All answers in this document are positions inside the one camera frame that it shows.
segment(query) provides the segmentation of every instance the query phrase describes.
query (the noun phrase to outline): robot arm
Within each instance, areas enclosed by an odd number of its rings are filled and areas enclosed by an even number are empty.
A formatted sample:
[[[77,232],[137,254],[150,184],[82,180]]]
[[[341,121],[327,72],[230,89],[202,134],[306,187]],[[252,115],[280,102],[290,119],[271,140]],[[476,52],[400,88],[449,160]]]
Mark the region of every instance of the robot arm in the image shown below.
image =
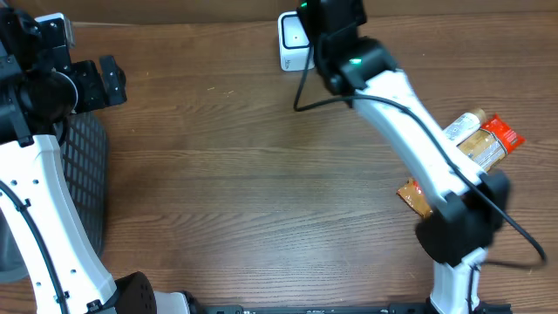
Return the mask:
[[[357,27],[366,22],[362,0],[309,0],[297,13],[316,47],[314,60],[325,86],[344,96],[339,100],[347,101],[391,143],[434,210],[416,227],[418,240],[434,260],[432,310],[460,314],[477,308],[477,265],[485,261],[486,248],[503,221],[479,201],[449,161],[503,210],[507,177],[487,175],[453,145],[390,53],[377,40],[358,36]]]
[[[74,44],[62,14],[0,10],[0,209],[37,313],[188,314],[185,295],[154,292],[139,272],[114,281],[87,239],[53,126],[126,102],[126,77],[112,56],[100,59],[103,79],[92,61],[72,63]]]

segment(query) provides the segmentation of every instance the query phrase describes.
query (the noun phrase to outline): white power outlet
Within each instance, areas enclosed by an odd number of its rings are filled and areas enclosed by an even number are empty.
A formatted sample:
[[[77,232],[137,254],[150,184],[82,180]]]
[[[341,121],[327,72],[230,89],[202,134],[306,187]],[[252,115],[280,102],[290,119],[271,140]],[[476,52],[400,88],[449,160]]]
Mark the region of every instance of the white power outlet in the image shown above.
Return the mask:
[[[277,21],[277,29],[279,30],[281,68],[289,72],[304,70],[310,50],[310,41],[306,37],[296,12],[283,13]],[[312,68],[314,68],[314,58],[310,60],[309,69]]]

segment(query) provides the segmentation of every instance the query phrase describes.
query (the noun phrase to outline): wood grain surface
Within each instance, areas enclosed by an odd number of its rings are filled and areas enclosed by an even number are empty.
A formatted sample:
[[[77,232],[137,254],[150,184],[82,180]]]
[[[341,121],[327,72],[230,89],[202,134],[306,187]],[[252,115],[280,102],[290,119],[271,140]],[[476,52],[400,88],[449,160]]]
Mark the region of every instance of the wood grain surface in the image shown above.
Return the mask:
[[[556,313],[558,13],[375,18],[442,126],[498,113],[527,143],[500,164],[509,212],[547,249],[542,271],[486,267],[484,301]],[[111,141],[105,266],[204,304],[420,302],[432,260],[395,195],[409,176],[380,134],[342,104],[291,106],[276,24],[84,28],[74,61],[113,54],[129,101],[98,113]],[[303,95],[328,97],[315,72]],[[535,261],[509,226],[491,257]],[[32,313],[30,283],[0,286],[0,313]]]
[[[173,24],[273,21],[299,0],[12,0],[33,16],[63,12],[72,21]],[[364,0],[372,17],[558,11],[553,0]]]

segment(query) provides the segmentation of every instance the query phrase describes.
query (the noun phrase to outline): cable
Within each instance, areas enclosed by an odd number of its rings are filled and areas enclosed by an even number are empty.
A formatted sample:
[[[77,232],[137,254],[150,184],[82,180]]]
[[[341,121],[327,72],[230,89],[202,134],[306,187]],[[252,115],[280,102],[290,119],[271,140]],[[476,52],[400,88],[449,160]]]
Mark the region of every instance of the cable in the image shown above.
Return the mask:
[[[60,138],[58,139],[58,145],[62,147],[66,141],[66,137],[68,136],[68,117],[64,117],[62,120],[62,133],[60,134]]]
[[[41,251],[41,255],[44,259],[44,264],[46,265],[46,269],[49,272],[49,276],[51,277],[52,285],[54,286],[54,291],[56,292],[56,298],[58,303],[60,304],[60,312],[61,314],[68,314],[68,308],[66,305],[66,297],[62,290],[62,285],[60,284],[60,280],[56,274],[56,270],[54,269],[54,264],[51,259],[51,255],[49,254],[46,245],[44,244],[43,237],[39,232],[37,225],[33,221],[33,218],[27,211],[27,206],[21,202],[19,197],[8,187],[4,182],[0,181],[0,190],[2,190],[6,196],[14,203],[16,206],[17,211],[21,213],[21,216],[24,218],[25,222],[27,222],[27,226],[29,226],[29,230],[33,234],[35,241],[37,242],[38,249]]]
[[[308,109],[301,110],[298,108],[298,101],[300,100],[300,96],[303,94],[304,84],[306,83],[306,78],[308,77],[308,68],[310,67],[310,60],[312,59],[312,52],[314,47],[310,44],[310,48],[308,49],[308,57],[306,57],[306,65],[304,66],[303,77],[300,79],[300,85],[298,86],[298,90],[296,91],[295,96],[295,104],[293,105],[293,109],[296,112],[306,111]]]
[[[477,188],[477,186],[474,185],[472,182],[470,182],[463,175],[463,173],[461,173],[459,167],[455,163],[453,163],[453,161],[447,155],[444,148],[439,144],[438,140],[436,140],[436,138],[434,137],[434,135],[432,134],[432,132],[430,131],[428,126],[426,126],[425,123],[408,107],[406,107],[402,104],[399,104],[398,102],[393,101],[391,99],[385,99],[385,98],[382,98],[382,97],[370,96],[370,95],[352,95],[352,96],[326,99],[326,100],[318,101],[314,104],[303,106],[303,107],[299,108],[298,107],[298,100],[300,99],[300,94],[302,93],[303,85],[306,81],[306,75],[307,75],[307,72],[308,72],[308,66],[309,66],[310,58],[311,58],[310,52],[311,52],[311,50],[309,51],[309,55],[308,55],[307,60],[306,60],[306,68],[304,69],[304,73],[303,73],[303,79],[301,80],[301,84],[298,88],[298,92],[297,92],[296,98],[295,98],[294,108],[295,108],[296,112],[303,112],[303,111],[307,111],[307,110],[310,110],[310,109],[318,108],[320,106],[325,106],[325,105],[328,105],[328,104],[331,104],[331,103],[336,103],[336,102],[341,102],[341,101],[348,102],[348,101],[352,101],[352,100],[377,101],[377,102],[383,103],[385,105],[389,105],[389,106],[393,106],[393,107],[397,108],[402,113],[405,113],[406,115],[411,117],[418,124],[418,126],[420,126],[420,128],[422,128],[422,130],[426,133],[426,136],[428,136],[428,138],[430,139],[432,144],[436,147],[436,149],[438,149],[439,153],[442,155],[442,157],[446,161],[447,165],[469,187],[469,189],[475,195],[477,195],[489,208],[491,208],[492,210],[495,210],[498,214],[500,214],[503,217],[503,219],[507,223],[509,223],[517,232],[519,232],[533,246],[533,248],[539,254],[539,257],[540,257],[541,260],[538,264],[521,264],[521,263],[510,263],[510,262],[499,262],[499,261],[485,261],[484,263],[472,266],[471,276],[470,276],[470,281],[469,281],[469,297],[467,299],[468,307],[469,307],[469,314],[473,314],[473,279],[474,279],[474,272],[479,271],[479,266],[480,265],[503,266],[503,267],[508,267],[508,268],[520,269],[520,270],[539,269],[539,268],[542,268],[542,267],[546,266],[546,264],[548,262],[548,259],[547,259],[547,254],[544,251],[544,248],[524,228],[522,228],[519,223],[517,223],[512,217],[510,217],[503,210],[501,210],[498,206],[496,206],[496,204],[494,204],[492,202],[492,200],[490,200],[486,195],[484,195],[482,192],[480,192],[480,190]]]
[[[467,305],[469,308],[469,314],[474,314],[473,311],[473,281],[474,281],[474,273],[479,271],[479,266],[474,265],[471,267],[471,273],[469,274],[469,293],[467,298]]]

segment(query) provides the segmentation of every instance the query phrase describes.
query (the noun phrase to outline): wooden wall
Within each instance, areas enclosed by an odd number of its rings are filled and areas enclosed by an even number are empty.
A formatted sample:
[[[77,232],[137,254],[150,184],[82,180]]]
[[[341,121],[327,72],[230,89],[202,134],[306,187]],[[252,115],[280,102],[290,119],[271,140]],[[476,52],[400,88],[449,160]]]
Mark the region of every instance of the wooden wall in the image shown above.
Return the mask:
[[[364,0],[371,16],[556,11],[558,0]],[[62,11],[76,22],[175,24],[268,21],[297,0],[12,0],[31,15]]]

